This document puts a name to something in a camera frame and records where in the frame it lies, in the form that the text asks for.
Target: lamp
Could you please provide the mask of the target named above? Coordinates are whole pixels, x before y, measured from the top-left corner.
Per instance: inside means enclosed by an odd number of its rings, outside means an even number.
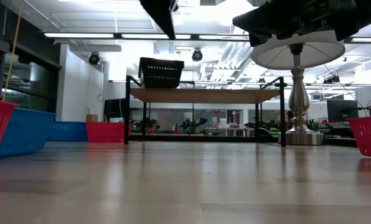
[[[278,40],[276,36],[253,49],[252,59],[259,66],[274,70],[291,70],[293,85],[289,108],[295,117],[293,127],[286,133],[287,144],[319,145],[324,135],[306,126],[309,97],[303,83],[305,68],[315,67],[341,57],[345,52],[343,42],[338,42],[333,30],[294,34],[291,38]]]

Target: silver lamp base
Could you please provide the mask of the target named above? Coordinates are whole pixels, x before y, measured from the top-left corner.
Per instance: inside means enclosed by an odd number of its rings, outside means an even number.
[[[286,133],[286,144],[297,146],[321,146],[324,144],[322,133]]]

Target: blue basket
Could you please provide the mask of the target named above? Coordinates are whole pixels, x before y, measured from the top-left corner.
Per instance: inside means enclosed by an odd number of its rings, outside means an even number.
[[[40,152],[55,114],[16,108],[0,143],[0,158]]]
[[[51,126],[48,141],[87,141],[86,123],[56,121]]]

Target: ceiling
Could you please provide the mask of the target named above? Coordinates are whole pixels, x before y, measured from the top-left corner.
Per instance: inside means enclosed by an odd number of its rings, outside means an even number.
[[[145,13],[138,0],[25,0],[24,18],[44,32],[140,32],[162,33],[161,29]],[[2,0],[14,12],[20,0]],[[177,33],[188,34],[242,34],[242,30],[231,25],[232,18],[250,11],[265,0],[178,0],[179,10],[173,20]],[[358,35],[371,35],[371,25],[360,30]],[[207,76],[232,77],[241,82],[255,82],[261,76],[267,80],[278,76],[290,79],[289,71],[267,71],[250,60],[252,48],[247,43],[196,42],[196,41],[137,41],[137,40],[67,40],[71,49],[87,56],[98,50],[105,60],[117,60],[125,55],[128,73],[138,71],[140,57],[168,58],[185,61],[185,70],[202,72],[201,80]],[[176,50],[176,46],[190,47]],[[201,49],[204,59],[193,62],[193,49]],[[371,44],[346,45],[346,53],[326,66],[305,71],[305,82],[321,82],[328,77],[329,70],[338,73],[342,82],[353,81],[355,69],[371,60]],[[236,70],[223,72],[214,68],[237,65]]]

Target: security camera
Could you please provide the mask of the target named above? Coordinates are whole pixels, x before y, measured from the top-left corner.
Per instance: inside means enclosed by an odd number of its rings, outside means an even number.
[[[92,56],[88,59],[88,62],[91,65],[99,65],[102,63],[102,59],[100,58],[100,53],[98,52],[93,52]]]
[[[195,61],[195,62],[199,62],[202,60],[202,52],[200,51],[200,49],[195,49],[194,50],[194,53],[192,54],[192,60]]]

